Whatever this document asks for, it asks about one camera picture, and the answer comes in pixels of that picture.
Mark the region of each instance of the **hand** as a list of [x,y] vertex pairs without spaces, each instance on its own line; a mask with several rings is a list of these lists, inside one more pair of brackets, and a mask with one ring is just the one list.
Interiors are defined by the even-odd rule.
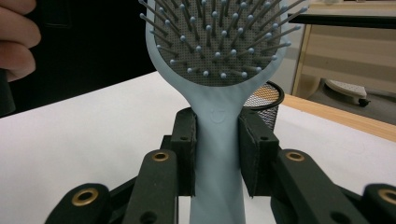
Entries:
[[8,81],[35,71],[29,49],[40,42],[41,34],[37,25],[24,17],[35,4],[35,0],[0,0],[0,68],[7,70]]

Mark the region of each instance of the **black mesh cup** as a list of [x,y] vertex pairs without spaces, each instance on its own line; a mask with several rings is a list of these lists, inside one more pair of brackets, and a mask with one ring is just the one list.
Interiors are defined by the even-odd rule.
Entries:
[[245,102],[244,108],[256,111],[265,124],[273,131],[276,123],[277,109],[283,102],[285,93],[272,81],[260,86]]

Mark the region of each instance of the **light blue hairbrush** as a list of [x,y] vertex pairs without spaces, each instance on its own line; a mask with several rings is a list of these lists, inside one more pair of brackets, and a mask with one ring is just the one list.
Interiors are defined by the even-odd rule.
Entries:
[[150,59],[197,115],[190,224],[246,223],[237,118],[279,67],[303,1],[139,0]]

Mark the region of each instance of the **hairbrush bristle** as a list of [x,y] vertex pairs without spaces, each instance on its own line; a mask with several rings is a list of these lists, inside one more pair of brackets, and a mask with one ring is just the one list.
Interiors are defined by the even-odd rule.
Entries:
[[155,0],[153,8],[139,0],[155,15],[154,21],[141,18],[153,26],[163,59],[180,76],[205,86],[243,82],[276,60],[276,51],[290,45],[281,37],[300,28],[280,27],[306,7],[291,18],[281,15],[303,1],[280,6],[280,0]]

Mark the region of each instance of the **white table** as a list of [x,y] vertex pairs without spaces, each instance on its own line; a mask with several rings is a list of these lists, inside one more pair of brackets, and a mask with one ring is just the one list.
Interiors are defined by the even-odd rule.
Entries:
[[[110,190],[135,177],[143,157],[171,134],[187,101],[158,73],[0,119],[0,223],[41,224],[67,191]],[[396,143],[280,105],[282,148],[307,152],[337,185],[396,186]],[[188,223],[190,198],[179,198]],[[275,223],[269,198],[246,194],[247,223]]]

